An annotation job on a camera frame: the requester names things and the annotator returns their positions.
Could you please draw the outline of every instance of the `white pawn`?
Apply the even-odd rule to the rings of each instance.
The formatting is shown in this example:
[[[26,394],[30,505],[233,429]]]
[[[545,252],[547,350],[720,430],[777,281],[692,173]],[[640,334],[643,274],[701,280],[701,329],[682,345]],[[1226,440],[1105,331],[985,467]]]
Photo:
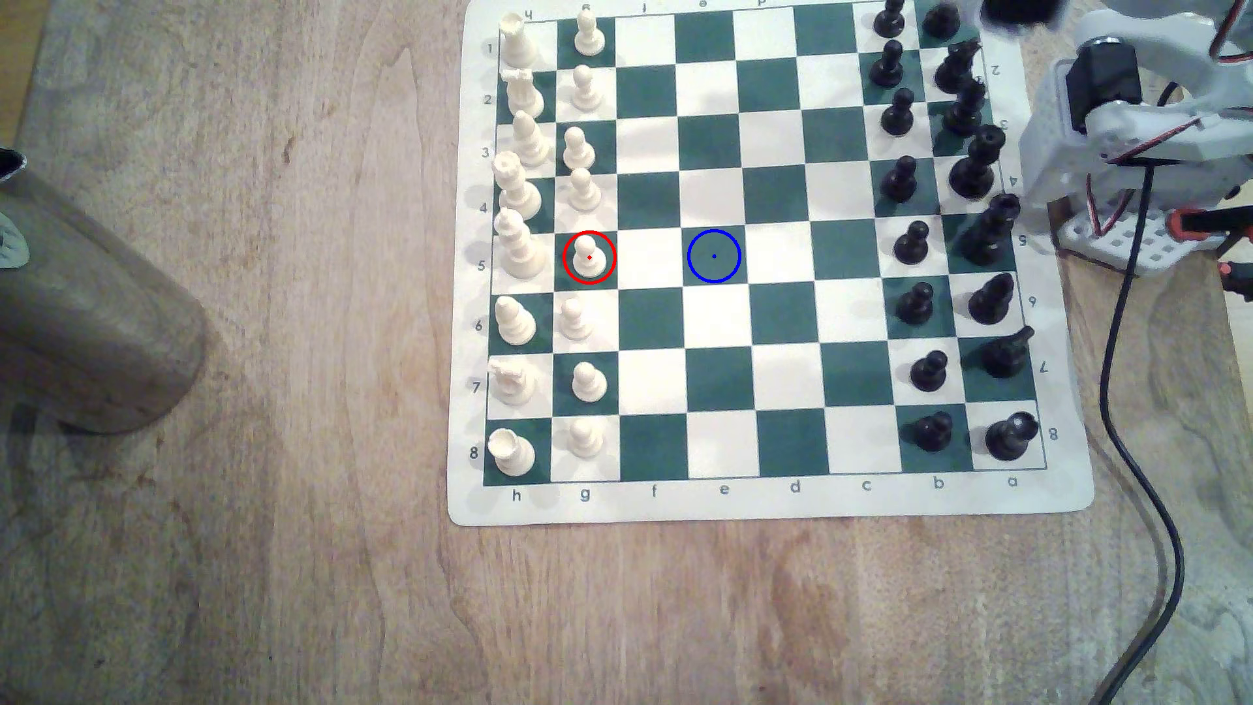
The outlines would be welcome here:
[[[511,478],[525,476],[535,465],[535,447],[516,433],[499,428],[487,437],[487,453],[496,468]]]
[[[574,238],[574,270],[583,278],[594,278],[605,270],[605,250],[596,247],[596,238],[590,234]]]
[[[600,402],[600,398],[605,396],[609,381],[605,379],[605,373],[591,367],[591,363],[579,363],[574,367],[574,382],[570,383],[570,389],[574,391],[575,397],[591,404]]]
[[[500,243],[505,245],[501,265],[509,275],[528,279],[544,269],[544,264],[548,263],[548,249],[538,245],[521,213],[512,208],[501,208],[492,224],[496,225]]]
[[[570,204],[586,213],[600,204],[600,187],[591,182],[591,172],[579,167],[570,172]]]
[[[561,153],[561,159],[571,169],[591,168],[591,163],[596,160],[596,150],[588,144],[588,136],[583,134],[583,128],[571,126],[565,130],[565,152]]]
[[[579,34],[574,35],[574,48],[584,56],[595,56],[605,49],[605,33],[596,29],[596,15],[591,10],[581,10],[575,20]]]
[[[540,189],[526,180],[526,172],[523,170],[523,162],[512,152],[501,152],[491,160],[491,170],[496,174],[496,185],[500,187],[500,207],[512,208],[529,219],[540,212],[543,200]]]
[[[594,421],[579,418],[570,423],[570,453],[580,458],[591,458],[600,453],[604,445],[605,433]]]
[[[512,296],[496,299],[496,331],[510,344],[526,344],[535,337],[535,316]]]
[[[600,91],[591,85],[591,69],[584,64],[574,66],[574,95],[570,98],[574,106],[590,113],[600,106]]]

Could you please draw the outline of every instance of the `chessboard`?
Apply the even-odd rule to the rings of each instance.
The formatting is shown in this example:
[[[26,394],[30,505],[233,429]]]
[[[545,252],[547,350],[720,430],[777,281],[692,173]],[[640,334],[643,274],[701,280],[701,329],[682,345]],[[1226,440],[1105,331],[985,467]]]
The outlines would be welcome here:
[[[903,3],[901,75],[883,88],[870,79],[888,41],[875,28],[882,0],[470,4],[449,396],[456,523],[1091,502],[1046,215],[1015,209],[1002,229],[981,219],[1004,214],[995,199],[1021,183],[1021,51],[985,33],[969,61],[986,99],[966,106],[1006,142],[989,194],[965,198],[949,175],[971,139],[945,126],[956,98],[935,75],[977,33],[932,36],[922,25],[935,5]],[[511,94],[517,68],[530,73]],[[900,88],[913,95],[912,128],[896,136],[881,116]],[[515,121],[511,103],[533,119]],[[548,157],[517,165],[515,150],[538,145]],[[885,197],[905,155],[916,187]],[[580,199],[596,190],[589,209]],[[502,200],[534,210],[525,228],[500,215]],[[925,255],[905,263],[897,243],[911,228]],[[519,250],[533,264],[523,275],[506,270]],[[971,297],[994,278],[1001,311],[980,322]],[[1007,368],[989,366],[992,347],[1012,348]],[[923,392],[913,376],[936,351],[947,366]],[[925,372],[936,381],[935,366]]]

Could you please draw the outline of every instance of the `black pawn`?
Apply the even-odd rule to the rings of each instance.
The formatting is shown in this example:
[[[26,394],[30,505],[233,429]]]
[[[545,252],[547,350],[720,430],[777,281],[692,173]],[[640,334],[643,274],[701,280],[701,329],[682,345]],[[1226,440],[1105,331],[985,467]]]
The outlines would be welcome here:
[[[987,427],[984,442],[987,445],[987,452],[997,461],[1017,461],[1026,453],[1027,446],[1037,433],[1040,425],[1035,417],[1019,412],[1010,414],[1004,422]]]
[[[908,154],[898,158],[896,164],[883,174],[883,180],[878,182],[878,192],[885,197],[905,203],[913,197],[913,190],[918,188],[913,172],[918,168],[918,162]]]
[[[927,322],[933,311],[931,297],[935,293],[935,288],[930,283],[925,280],[915,283],[912,288],[896,299],[896,317],[912,326]]]
[[[975,138],[966,148],[967,157],[952,165],[949,172],[949,185],[952,192],[971,200],[987,195],[992,189],[992,167],[1001,158],[1005,147],[1005,130],[996,125],[982,125],[975,130]]]
[[[947,367],[949,357],[944,354],[944,351],[932,349],[927,352],[926,358],[913,363],[913,367],[910,368],[910,382],[921,392],[935,392],[944,387],[944,381],[949,378],[949,373],[945,371]]]
[[[880,88],[896,88],[905,78],[905,69],[901,66],[901,53],[905,49],[901,43],[888,39],[883,45],[883,54],[870,66],[870,79]]]
[[[1014,299],[1014,274],[1001,272],[970,296],[970,317],[990,326],[1005,319]]]
[[[878,118],[883,131],[895,136],[910,131],[910,128],[913,126],[913,113],[910,110],[910,105],[913,105],[913,91],[908,88],[897,88],[892,95],[892,104]]]
[[[927,257],[927,235],[931,234],[931,228],[927,223],[922,220],[913,220],[910,227],[906,228],[905,234],[896,238],[896,244],[892,245],[892,253],[896,254],[896,260],[902,264],[917,264]]]
[[[984,371],[999,379],[1011,378],[1022,372],[1027,361],[1027,341],[1032,334],[1035,334],[1034,327],[1022,326],[1022,329],[1014,334],[985,343],[980,352]]]

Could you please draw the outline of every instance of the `wood grain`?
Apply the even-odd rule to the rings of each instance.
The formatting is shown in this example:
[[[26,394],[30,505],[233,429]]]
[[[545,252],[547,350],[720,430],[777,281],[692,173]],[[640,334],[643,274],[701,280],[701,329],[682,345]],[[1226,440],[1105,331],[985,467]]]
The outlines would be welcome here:
[[[59,0],[19,144],[212,321],[155,427],[6,411],[16,702],[1081,702],[1165,580],[1096,414],[1115,273],[1063,258],[1096,472],[1032,517],[465,530],[445,511],[450,1]],[[1032,75],[1064,38],[1032,38]],[[1131,296],[1114,413],[1189,587],[1121,702],[1253,701],[1253,467],[1210,259]]]

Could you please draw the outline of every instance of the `green square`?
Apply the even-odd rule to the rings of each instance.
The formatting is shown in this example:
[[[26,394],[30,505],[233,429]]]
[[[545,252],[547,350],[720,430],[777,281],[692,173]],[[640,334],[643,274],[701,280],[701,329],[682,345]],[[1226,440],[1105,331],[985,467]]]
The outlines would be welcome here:
[[[489,356],[523,356],[530,352],[553,351],[553,294],[551,293],[512,293],[514,298],[535,316],[535,334],[523,344],[510,344],[500,337],[496,331],[496,299],[491,297],[491,311],[484,317],[487,318],[487,354]]]
[[[957,339],[961,352],[961,382],[966,388],[966,402],[1025,402],[1035,399],[1035,374],[1032,363],[1006,379],[994,378],[984,371],[982,347],[996,337],[962,337]]]
[[[689,347],[688,412],[753,408],[751,347]]]
[[[792,19],[797,55],[857,51],[852,5],[798,5],[792,8]]]
[[[618,228],[679,227],[679,172],[618,174]]]
[[[882,88],[870,79],[870,68],[875,65],[880,54],[858,54],[857,61],[861,64],[862,101],[865,105],[883,105],[892,101],[892,95],[901,88],[908,88],[913,96],[922,100],[925,81],[922,80],[922,61],[917,49],[907,49],[901,53],[901,66],[905,69],[901,83],[892,88]]]
[[[584,56],[574,48],[574,35],[579,34],[579,21],[574,18],[556,21],[556,68],[573,69],[579,64],[594,69],[614,65],[614,19],[596,18],[596,29],[605,35],[605,48],[595,56]]]
[[[509,477],[496,468],[496,460],[487,453],[487,438],[496,430],[509,430],[530,442],[535,448],[535,465],[526,475]],[[510,485],[546,485],[550,482],[553,468],[553,419],[501,419],[487,422],[486,433],[482,437],[482,447],[479,448],[479,457],[482,458],[482,485],[485,487],[501,487]]]
[[[878,233],[875,220],[809,223],[814,278],[878,277]]]
[[[709,229],[725,230],[727,234],[707,232]],[[710,284],[710,282],[702,280],[697,272],[718,283],[744,283],[748,280],[748,242],[744,238],[744,225],[685,227],[683,228],[683,255],[692,262],[692,265],[683,267],[683,286]],[[730,278],[719,280],[727,275]]]
[[[739,115],[679,118],[679,168],[739,167]]]
[[[556,124],[556,175],[570,175],[570,167],[565,165],[561,155],[565,154],[565,130],[571,126],[581,129],[588,144],[596,152],[596,158],[588,170],[594,174],[618,173],[618,121],[586,120]]]
[[[687,414],[647,414],[618,419],[621,482],[688,480]]]
[[[817,342],[818,312],[812,280],[748,286],[753,344]]]
[[[892,215],[933,215],[940,212],[940,192],[936,190],[936,168],[931,159],[918,159],[918,169],[913,172],[913,180],[918,183],[913,195],[905,203],[897,203],[878,192],[878,184],[883,175],[896,165],[895,159],[870,163],[871,188],[875,189],[875,215],[890,218]]]
[[[584,402],[574,396],[574,368],[591,363],[605,373],[609,389],[596,402]],[[618,414],[618,352],[569,352],[553,357],[554,417],[613,417]]]
[[[589,288],[618,288],[618,267],[615,265],[618,259],[618,253],[615,250],[615,248],[618,247],[618,233],[614,230],[609,230],[601,234],[604,234],[605,237],[596,237],[596,235],[593,237],[596,238],[596,247],[599,247],[600,250],[605,253],[605,270],[609,272],[609,275],[606,277],[605,272],[600,272],[599,274],[595,275],[595,278],[588,279],[588,280],[601,279],[596,280],[596,283],[583,283],[580,280],[574,279],[574,275],[579,275],[579,272],[574,269],[574,263],[573,263],[574,239],[579,235],[579,233],[563,232],[559,233],[555,238],[553,238],[553,260],[556,263],[556,267],[554,268],[556,275],[554,277],[553,286],[554,288],[556,288],[556,291],[588,291]],[[609,242],[613,243],[613,247],[605,243],[606,238],[609,239]],[[566,270],[566,267],[561,265],[563,257],[568,258],[566,263],[570,264],[569,270]]]
[[[921,324],[910,324],[896,317],[896,299],[915,283],[925,280],[935,289],[931,298],[931,317]],[[905,277],[883,279],[883,303],[887,307],[887,337],[952,337],[957,327],[952,319],[952,294],[949,291],[949,277]]]
[[[891,404],[892,363],[887,341],[823,342],[822,392],[827,407]]]
[[[952,417],[952,442],[937,453],[928,453],[913,443],[913,422],[922,417],[947,412]],[[975,470],[970,450],[970,425],[961,404],[932,407],[897,407],[896,423],[901,440],[901,470],[907,473],[960,473]]]
[[[801,109],[796,56],[736,61],[736,74],[741,113]]]
[[[736,25],[729,11],[674,15],[674,36],[682,38],[674,43],[679,64],[736,58]]]
[[[794,223],[809,219],[804,164],[744,169],[743,178],[744,222]]]
[[[616,69],[618,118],[652,118],[679,114],[674,89],[674,64]]]
[[[763,478],[827,475],[822,409],[757,412],[757,463]]]
[[[803,110],[804,160],[865,162],[866,119],[861,108]]]
[[[621,349],[683,347],[683,289],[619,291],[618,346]]]

